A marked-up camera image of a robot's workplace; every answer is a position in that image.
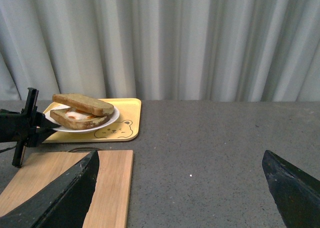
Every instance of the toasted bread crust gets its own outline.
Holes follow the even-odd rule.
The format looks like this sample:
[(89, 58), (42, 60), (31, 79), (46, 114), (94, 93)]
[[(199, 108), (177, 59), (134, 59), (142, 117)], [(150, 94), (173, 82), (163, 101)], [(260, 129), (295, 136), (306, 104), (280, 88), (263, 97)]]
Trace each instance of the toasted bread crust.
[(58, 122), (65, 128), (72, 129), (72, 130), (87, 130), (91, 128), (95, 128), (101, 126), (108, 122), (111, 118), (111, 115), (105, 116), (95, 116), (89, 119), (70, 119), (66, 116), (67, 111), (69, 108), (65, 109), (52, 109), (50, 110), (50, 117)]
[(52, 100), (96, 116), (107, 116), (114, 112), (112, 104), (78, 93), (54, 94)]

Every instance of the yellow tray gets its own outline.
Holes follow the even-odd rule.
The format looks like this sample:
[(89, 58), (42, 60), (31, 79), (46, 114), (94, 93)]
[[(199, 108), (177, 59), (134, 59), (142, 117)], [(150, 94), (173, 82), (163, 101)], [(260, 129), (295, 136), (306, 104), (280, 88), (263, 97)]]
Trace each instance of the yellow tray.
[[(57, 131), (49, 136), (44, 143), (72, 143), (72, 142), (124, 142), (130, 141), (138, 135), (141, 100), (136, 98), (101, 99), (118, 108), (119, 118), (112, 124), (89, 132), (70, 133)], [(43, 113), (59, 106), (60, 103), (51, 103)]]

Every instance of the white plate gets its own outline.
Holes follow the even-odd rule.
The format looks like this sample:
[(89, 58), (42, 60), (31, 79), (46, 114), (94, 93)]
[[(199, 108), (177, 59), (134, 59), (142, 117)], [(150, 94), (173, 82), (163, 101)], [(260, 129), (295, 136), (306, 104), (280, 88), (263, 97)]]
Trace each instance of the white plate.
[[(69, 108), (70, 106), (67, 106), (67, 105), (64, 105), (64, 104), (61, 104), (59, 106), (56, 106), (55, 108), (52, 108), (51, 110), (59, 110), (59, 109), (65, 109), (65, 108)], [(93, 132), (95, 130), (98, 130), (100, 128), (103, 128), (103, 127), (106, 127), (110, 124), (112, 124), (113, 122), (115, 122), (120, 116), (120, 112), (119, 110), (114, 106), (114, 111), (113, 111), (113, 114), (110, 118), (110, 120), (108, 120), (107, 123), (104, 123), (100, 126), (97, 126), (97, 127), (94, 127), (94, 128), (90, 128), (90, 129), (69, 129), (69, 128), (65, 128), (64, 126), (60, 126), (58, 128), (53, 128), (53, 130), (55, 131), (58, 131), (58, 132), (70, 132), (70, 133), (88, 133), (88, 132)], [(45, 113), (45, 118), (47, 118), (49, 121), (53, 122), (53, 123), (56, 123), (58, 125), (60, 125), (58, 122), (56, 122), (54, 119), (52, 119), (50, 117), (50, 110), (47, 111)]]

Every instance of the bread slice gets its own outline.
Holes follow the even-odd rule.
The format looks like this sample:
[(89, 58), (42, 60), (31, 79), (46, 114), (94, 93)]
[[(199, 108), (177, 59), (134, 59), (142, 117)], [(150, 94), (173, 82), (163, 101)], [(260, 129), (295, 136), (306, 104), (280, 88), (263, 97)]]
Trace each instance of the bread slice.
[(50, 117), (65, 128), (72, 130), (86, 130), (101, 126), (108, 122), (111, 115), (96, 116), (82, 112), (75, 108), (52, 109)]
[(112, 104), (78, 93), (54, 94), (52, 100), (96, 116), (107, 116), (114, 112)]

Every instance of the sandwich filling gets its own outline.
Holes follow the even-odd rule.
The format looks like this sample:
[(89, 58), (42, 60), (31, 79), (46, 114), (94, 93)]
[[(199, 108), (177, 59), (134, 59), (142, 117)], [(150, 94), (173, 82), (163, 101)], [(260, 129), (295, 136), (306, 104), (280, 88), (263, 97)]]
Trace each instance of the sandwich filling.
[(75, 121), (76, 120), (89, 120), (89, 119), (97, 117), (94, 114), (86, 113), (82, 110), (72, 108), (72, 107), (70, 107), (69, 109), (66, 110), (65, 116), (67, 118), (69, 118), (70, 120), (75, 120)]

